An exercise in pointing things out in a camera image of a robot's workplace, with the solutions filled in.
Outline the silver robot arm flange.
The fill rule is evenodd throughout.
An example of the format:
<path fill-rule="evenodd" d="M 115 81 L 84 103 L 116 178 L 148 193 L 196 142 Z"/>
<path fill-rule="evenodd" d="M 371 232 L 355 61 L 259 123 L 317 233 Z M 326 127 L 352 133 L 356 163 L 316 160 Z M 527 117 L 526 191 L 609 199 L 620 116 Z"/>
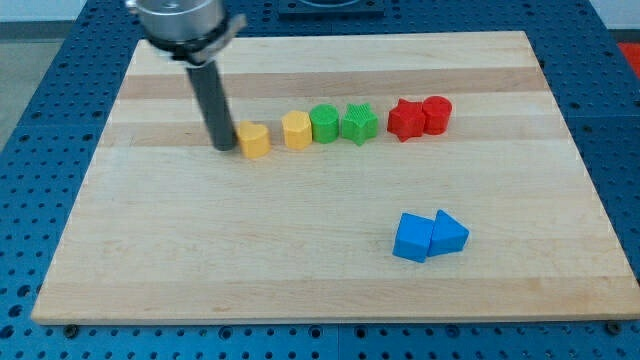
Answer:
<path fill-rule="evenodd" d="M 232 16 L 222 0 L 125 0 L 148 42 L 164 56 L 189 67 L 214 61 L 246 27 L 244 14 Z"/>

